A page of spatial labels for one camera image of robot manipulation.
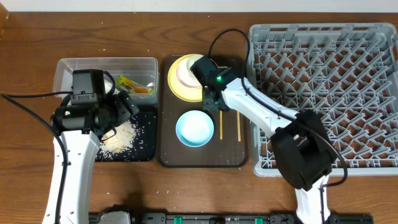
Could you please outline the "pink bowl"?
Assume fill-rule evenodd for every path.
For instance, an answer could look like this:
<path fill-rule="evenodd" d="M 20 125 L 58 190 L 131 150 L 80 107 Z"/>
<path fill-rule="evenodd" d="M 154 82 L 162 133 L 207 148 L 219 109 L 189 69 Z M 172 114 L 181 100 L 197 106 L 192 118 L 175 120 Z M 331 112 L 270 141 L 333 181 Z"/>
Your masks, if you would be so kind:
<path fill-rule="evenodd" d="M 194 76 L 192 71 L 188 68 L 188 60 L 189 58 L 185 58 L 177 65 L 176 69 L 177 80 L 185 87 L 199 88 L 201 87 L 201 84 Z"/>

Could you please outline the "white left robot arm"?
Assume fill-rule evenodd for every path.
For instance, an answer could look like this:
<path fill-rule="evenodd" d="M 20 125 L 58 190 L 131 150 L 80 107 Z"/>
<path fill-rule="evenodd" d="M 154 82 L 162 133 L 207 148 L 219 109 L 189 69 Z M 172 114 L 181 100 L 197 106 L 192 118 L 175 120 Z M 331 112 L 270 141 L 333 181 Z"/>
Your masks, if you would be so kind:
<path fill-rule="evenodd" d="M 126 91 L 68 95 L 51 117 L 54 167 L 44 223 L 88 223 L 93 166 L 103 136 L 138 114 Z"/>

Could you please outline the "pile of rice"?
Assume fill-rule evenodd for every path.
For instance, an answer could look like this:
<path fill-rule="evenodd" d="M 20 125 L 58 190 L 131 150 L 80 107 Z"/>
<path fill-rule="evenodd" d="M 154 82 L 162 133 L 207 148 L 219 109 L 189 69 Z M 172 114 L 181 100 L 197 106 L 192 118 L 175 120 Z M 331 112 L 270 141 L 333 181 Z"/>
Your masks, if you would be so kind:
<path fill-rule="evenodd" d="M 104 135 L 105 140 L 100 144 L 96 161 L 116 162 L 133 161 L 138 158 L 138 152 L 143 149 L 144 142 L 139 137 L 144 136 L 144 128 L 138 124 L 126 121 L 116 128 L 116 135 L 111 137 L 111 130 Z"/>

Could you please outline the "yellow plate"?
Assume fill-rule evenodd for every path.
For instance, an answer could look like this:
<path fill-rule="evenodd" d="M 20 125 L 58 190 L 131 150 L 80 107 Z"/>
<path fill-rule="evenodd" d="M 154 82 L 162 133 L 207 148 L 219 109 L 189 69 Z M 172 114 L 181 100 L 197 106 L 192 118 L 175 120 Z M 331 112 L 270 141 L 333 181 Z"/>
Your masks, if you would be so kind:
<path fill-rule="evenodd" d="M 175 96 L 183 101 L 196 103 L 202 101 L 202 87 L 187 87 L 180 83 L 177 78 L 177 67 L 179 65 L 182 65 L 182 62 L 191 56 L 193 56 L 193 54 L 184 55 L 174 61 L 174 63 L 169 68 L 167 81 L 172 93 Z"/>

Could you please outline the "wooden chopstick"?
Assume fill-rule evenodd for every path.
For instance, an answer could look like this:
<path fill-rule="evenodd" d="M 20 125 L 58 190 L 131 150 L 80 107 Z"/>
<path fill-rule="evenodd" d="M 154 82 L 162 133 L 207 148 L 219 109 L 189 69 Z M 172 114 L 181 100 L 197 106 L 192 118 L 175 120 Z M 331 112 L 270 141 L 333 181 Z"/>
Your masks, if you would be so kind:
<path fill-rule="evenodd" d="M 240 113 L 237 112 L 237 133 L 238 133 L 238 142 L 241 142 L 241 121 L 240 121 Z"/>
<path fill-rule="evenodd" d="M 220 140 L 223 140 L 223 112 L 219 111 L 220 116 Z"/>

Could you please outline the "light blue bowl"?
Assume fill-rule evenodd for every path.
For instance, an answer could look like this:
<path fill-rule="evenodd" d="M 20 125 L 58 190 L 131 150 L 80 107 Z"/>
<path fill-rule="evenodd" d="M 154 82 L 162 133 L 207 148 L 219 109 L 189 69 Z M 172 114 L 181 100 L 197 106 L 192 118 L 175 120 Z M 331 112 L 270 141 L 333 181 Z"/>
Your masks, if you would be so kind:
<path fill-rule="evenodd" d="M 213 137 L 215 125 L 211 117 L 199 110 L 187 111 L 177 120 L 178 140 L 188 147 L 202 147 Z"/>

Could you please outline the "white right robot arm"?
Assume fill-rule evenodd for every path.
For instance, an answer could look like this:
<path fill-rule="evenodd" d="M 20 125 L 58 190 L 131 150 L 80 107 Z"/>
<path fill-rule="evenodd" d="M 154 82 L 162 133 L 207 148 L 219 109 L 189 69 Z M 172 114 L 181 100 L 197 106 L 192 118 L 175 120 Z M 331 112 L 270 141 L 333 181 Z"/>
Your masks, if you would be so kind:
<path fill-rule="evenodd" d="M 297 218 L 325 223 L 330 217 L 326 188 L 339 154 L 316 112 L 276 103 L 232 68 L 205 69 L 195 77 L 216 105 L 245 115 L 268 136 L 280 174 L 295 189 Z"/>

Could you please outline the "yellow snack wrapper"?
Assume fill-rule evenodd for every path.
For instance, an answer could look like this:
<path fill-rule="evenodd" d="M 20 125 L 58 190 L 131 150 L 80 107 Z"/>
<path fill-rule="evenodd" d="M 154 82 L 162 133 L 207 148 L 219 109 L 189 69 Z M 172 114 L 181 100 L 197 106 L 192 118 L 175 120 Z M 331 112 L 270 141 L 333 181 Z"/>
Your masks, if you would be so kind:
<path fill-rule="evenodd" d="M 141 85 L 133 80 L 126 78 L 123 75 L 118 76 L 116 86 L 122 90 L 137 94 L 149 94 L 154 91 L 152 87 Z"/>

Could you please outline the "cream cup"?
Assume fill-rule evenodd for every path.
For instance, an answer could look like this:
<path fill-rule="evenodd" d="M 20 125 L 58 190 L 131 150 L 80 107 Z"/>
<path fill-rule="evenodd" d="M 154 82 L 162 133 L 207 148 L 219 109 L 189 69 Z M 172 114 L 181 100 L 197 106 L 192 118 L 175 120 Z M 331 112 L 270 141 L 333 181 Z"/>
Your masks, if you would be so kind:
<path fill-rule="evenodd" d="M 187 69 L 191 72 L 191 71 L 192 71 L 192 66 L 193 66 L 193 64 L 194 64 L 197 60 L 201 59 L 202 57 L 203 57 L 202 54 L 194 54 L 194 55 L 192 55 L 191 57 L 189 57 L 188 60 L 187 60 L 187 62 L 186 62 Z"/>

